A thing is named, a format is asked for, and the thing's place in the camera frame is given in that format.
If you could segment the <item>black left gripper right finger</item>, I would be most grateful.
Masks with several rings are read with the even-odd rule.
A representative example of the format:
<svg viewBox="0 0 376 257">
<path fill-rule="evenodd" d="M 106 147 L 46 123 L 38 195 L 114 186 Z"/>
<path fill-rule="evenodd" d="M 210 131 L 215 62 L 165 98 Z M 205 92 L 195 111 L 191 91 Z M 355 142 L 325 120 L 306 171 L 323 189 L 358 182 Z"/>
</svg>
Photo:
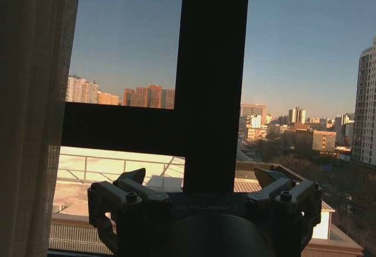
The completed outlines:
<svg viewBox="0 0 376 257">
<path fill-rule="evenodd" d="M 260 235 L 312 235 L 321 222 L 323 190 L 277 170 L 255 168 L 260 190 L 246 196 L 246 220 Z"/>
</svg>

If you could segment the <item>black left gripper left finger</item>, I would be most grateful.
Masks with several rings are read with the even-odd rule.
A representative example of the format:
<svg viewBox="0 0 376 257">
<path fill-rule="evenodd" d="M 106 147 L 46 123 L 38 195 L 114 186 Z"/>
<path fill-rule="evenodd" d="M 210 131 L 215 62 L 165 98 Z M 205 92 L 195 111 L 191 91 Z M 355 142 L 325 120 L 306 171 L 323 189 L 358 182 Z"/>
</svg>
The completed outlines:
<svg viewBox="0 0 376 257">
<path fill-rule="evenodd" d="M 143 185 L 146 169 L 121 174 L 117 180 L 94 182 L 88 188 L 89 223 L 115 255 L 147 255 L 168 224 L 169 196 Z"/>
</svg>

